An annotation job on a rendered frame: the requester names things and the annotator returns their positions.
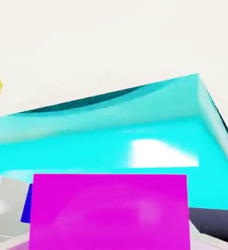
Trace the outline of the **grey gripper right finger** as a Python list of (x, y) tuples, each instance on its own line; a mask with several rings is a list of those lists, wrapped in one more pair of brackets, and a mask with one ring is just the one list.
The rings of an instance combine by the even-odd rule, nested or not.
[(228, 250), (228, 210), (189, 208), (191, 250)]

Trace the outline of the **small magenta cube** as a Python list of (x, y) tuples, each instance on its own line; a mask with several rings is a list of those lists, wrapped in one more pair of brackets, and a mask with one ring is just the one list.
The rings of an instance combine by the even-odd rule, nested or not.
[(190, 250), (187, 177), (36, 174), (30, 250)]

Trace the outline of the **large cyan box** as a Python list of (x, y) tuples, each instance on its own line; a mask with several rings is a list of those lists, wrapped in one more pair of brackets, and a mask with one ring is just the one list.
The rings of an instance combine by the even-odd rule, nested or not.
[(35, 173), (185, 174), (228, 210), (228, 129), (198, 74), (0, 117), (0, 175)]

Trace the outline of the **small blue cube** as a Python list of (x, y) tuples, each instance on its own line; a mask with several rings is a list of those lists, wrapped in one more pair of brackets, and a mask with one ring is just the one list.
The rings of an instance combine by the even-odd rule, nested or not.
[(29, 184), (28, 192), (26, 195), (21, 222), (30, 224), (30, 215), (31, 215), (31, 199), (32, 199), (32, 184)]

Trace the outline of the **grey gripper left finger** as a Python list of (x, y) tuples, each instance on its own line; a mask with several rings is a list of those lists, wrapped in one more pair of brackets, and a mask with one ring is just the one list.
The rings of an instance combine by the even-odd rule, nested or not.
[(0, 250), (29, 250), (29, 233), (15, 237), (0, 235)]

